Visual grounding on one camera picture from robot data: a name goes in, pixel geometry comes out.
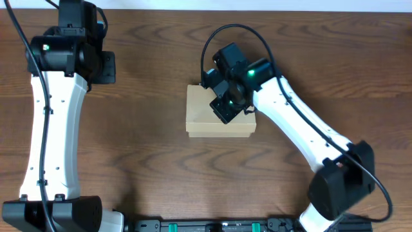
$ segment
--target white background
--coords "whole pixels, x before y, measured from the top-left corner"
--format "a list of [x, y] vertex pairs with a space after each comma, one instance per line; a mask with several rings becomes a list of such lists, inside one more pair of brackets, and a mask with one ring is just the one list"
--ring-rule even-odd
[[[13, 8], [51, 8], [43, 0], [9, 0]], [[412, 0], [89, 0], [103, 9], [297, 10], [412, 12]]]

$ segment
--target wooden table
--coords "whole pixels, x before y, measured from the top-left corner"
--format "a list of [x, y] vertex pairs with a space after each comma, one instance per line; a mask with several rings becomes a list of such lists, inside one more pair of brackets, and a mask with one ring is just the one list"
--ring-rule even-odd
[[[16, 10], [28, 38], [57, 24], [56, 10]], [[272, 47], [294, 90], [326, 123], [375, 150], [376, 173], [395, 212], [375, 231], [412, 229], [411, 14], [106, 10], [104, 49], [116, 54], [116, 84], [84, 99], [79, 131], [82, 195], [140, 216], [298, 216], [313, 177], [297, 148], [264, 115], [249, 139], [189, 139], [186, 87], [200, 81], [212, 31], [244, 23]], [[241, 29], [222, 32], [212, 55], [236, 41], [251, 60], [266, 55]], [[18, 197], [28, 163], [33, 101], [24, 48], [0, 10], [0, 201]], [[351, 211], [381, 217], [376, 190]], [[13, 229], [0, 222], [0, 231]]]

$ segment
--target wood grain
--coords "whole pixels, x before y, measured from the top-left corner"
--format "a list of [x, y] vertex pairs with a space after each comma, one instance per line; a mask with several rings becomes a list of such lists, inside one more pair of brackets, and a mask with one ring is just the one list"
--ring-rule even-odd
[[[57, 24], [55, 10], [16, 10], [27, 37]], [[106, 10], [104, 49], [116, 54], [117, 82], [87, 94], [79, 131], [82, 195], [106, 208], [171, 218], [299, 215], [313, 176], [303, 156], [261, 113], [249, 139], [189, 139], [185, 93], [199, 82], [200, 53], [212, 31], [244, 23], [268, 41], [294, 90], [322, 119], [375, 150], [376, 173], [395, 212], [375, 231], [412, 229], [411, 14], [179, 12]], [[0, 10], [0, 201], [24, 179], [32, 130], [32, 91], [24, 48]], [[240, 29], [209, 46], [236, 41], [252, 59], [266, 53]], [[386, 212], [375, 191], [351, 211]], [[0, 231], [13, 229], [0, 221]]]

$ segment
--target cardboard box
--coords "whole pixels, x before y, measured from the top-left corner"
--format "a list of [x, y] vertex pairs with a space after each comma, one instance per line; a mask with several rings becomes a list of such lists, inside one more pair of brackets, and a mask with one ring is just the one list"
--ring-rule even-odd
[[187, 86], [186, 131], [189, 137], [249, 137], [256, 129], [254, 113], [239, 113], [224, 124], [209, 104], [216, 98], [213, 90], [201, 86]]

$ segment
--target beige box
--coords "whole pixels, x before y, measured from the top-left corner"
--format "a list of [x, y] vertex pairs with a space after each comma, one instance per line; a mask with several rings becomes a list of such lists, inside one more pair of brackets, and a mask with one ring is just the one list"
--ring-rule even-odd
[[187, 86], [186, 131], [189, 137], [249, 137], [256, 129], [254, 113], [239, 113], [224, 124], [209, 104], [216, 98], [213, 90], [201, 86]]

